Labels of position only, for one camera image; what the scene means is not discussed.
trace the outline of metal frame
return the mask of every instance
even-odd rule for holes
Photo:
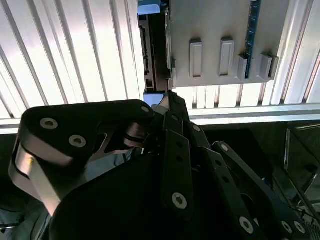
[[[197,125],[320,120],[320,104],[190,109]]]
[[[310,126],[306,126],[305,128],[300,128],[300,130],[306,130],[306,129],[310,129],[313,128],[314,125]],[[301,200],[301,202],[303,202],[303,204],[305,205],[306,209],[308,210],[308,212],[310,214],[313,215],[314,219],[316,219],[316,221],[318,222],[318,224],[320,224],[320,216],[319,214],[316,212],[316,210],[314,209],[312,203],[308,200],[306,193],[308,191],[308,189],[311,187],[311,185],[313,184],[313,182],[315,181],[315,179],[318,176],[317,172],[314,172],[313,175],[311,176],[311,178],[308,179],[308,181],[302,186],[299,187],[297,182],[294,180],[294,178],[291,176],[291,174],[289,173],[289,151],[290,151],[290,139],[291,139],[291,134],[300,142],[300,144],[302,145],[302,147],[305,148],[305,150],[307,152],[309,152],[314,159],[319,163],[319,160],[316,158],[316,156],[314,156],[314,154],[309,150],[308,146],[306,146],[297,136],[296,134],[296,129],[294,128],[290,128],[288,126],[287,130],[286,130],[286,138],[285,138],[285,151],[284,151],[284,162],[283,162],[283,169],[282,171],[284,172],[285,176],[289,179],[289,181],[291,182],[293,188],[297,191],[297,196],[294,197],[290,202],[290,204],[296,204],[299,205],[299,199]]]
[[[0,119],[43,105],[143,100],[137,12],[136,0],[0,0]]]
[[[320,27],[318,25],[319,11],[320,1],[318,0],[291,0],[289,2],[283,31],[281,32],[282,36],[279,48],[278,51],[274,53],[279,57],[276,72],[274,73],[275,76],[272,78],[274,80],[270,80],[267,83],[254,84],[242,84],[242,82],[239,81],[239,84],[222,85],[227,84],[224,79],[224,82],[217,83],[211,81],[210,83],[202,84],[207,86],[198,86],[198,80],[195,81],[193,85],[188,85],[182,77],[185,87],[177,87],[176,92],[178,93],[188,88],[206,88],[204,95],[199,98],[197,102],[194,102],[198,109],[203,105],[205,108],[213,108],[214,103],[218,103],[219,108],[232,108],[236,105],[240,105],[241,107],[255,107],[261,104],[263,106],[269,106],[283,103],[320,103],[320,54],[317,43],[317,39],[319,39],[317,36],[320,34]],[[257,37],[261,38],[260,32],[257,33]],[[202,36],[201,38],[203,40],[203,47],[206,48],[205,39]],[[234,51],[236,56],[238,54],[237,39],[235,39]],[[177,69],[174,68],[172,71],[175,73],[175,76],[172,77],[173,82],[178,82],[181,79],[178,66]],[[216,89],[220,89],[219,94],[216,94]],[[194,96],[192,94],[186,94],[186,98],[193,99]]]

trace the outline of rectangular slot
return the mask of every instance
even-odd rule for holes
[[[217,88],[217,86],[206,86],[205,107],[207,109],[213,109],[215,107]]]
[[[253,39],[254,39],[254,36],[252,34],[249,34],[248,35],[248,42],[251,43]]]
[[[252,15],[252,16],[256,16],[257,13],[258,13],[257,8],[252,7],[252,8],[251,8],[251,15]]]
[[[243,84],[240,107],[256,107],[258,105],[262,83]]]
[[[250,22],[249,22],[249,28],[250,29],[253,29],[253,28],[255,28],[256,27],[256,22],[254,21],[254,20],[251,20]]]
[[[199,78],[202,73],[202,42],[190,43],[190,78]]]
[[[206,107],[206,86],[198,86],[196,87],[196,108],[204,109]]]
[[[230,76],[234,61],[235,41],[231,38],[221,39],[219,76]]]
[[[236,106],[239,86],[239,84],[220,86],[219,108],[234,108]]]
[[[147,88],[153,88],[154,87],[154,83],[151,79],[146,79],[145,80],[145,85]]]

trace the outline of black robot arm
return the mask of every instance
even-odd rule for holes
[[[91,162],[136,150],[86,179]],[[152,107],[126,100],[29,109],[9,173],[52,215],[50,240],[310,239],[230,146],[209,144],[171,91]]]

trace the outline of aluminum profile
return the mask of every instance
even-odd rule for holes
[[[37,106],[143,100],[137,10],[136,0],[0,0],[0,119]]]
[[[312,121],[320,119],[320,104],[191,109],[189,115],[197,125]]]

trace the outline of metal plate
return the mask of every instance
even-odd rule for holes
[[[250,1],[193,0],[171,1],[171,44],[175,60],[174,87],[195,87],[267,82],[259,77],[260,54],[276,56],[286,20],[289,0],[263,0],[256,31],[249,79],[237,77],[239,55],[245,49]],[[230,76],[219,76],[221,39],[234,40]],[[190,41],[202,42],[202,71],[190,77]]]
[[[290,1],[277,53],[280,60],[275,80],[186,86],[174,91],[185,98],[190,117],[197,124],[318,120],[319,20],[320,1]]]

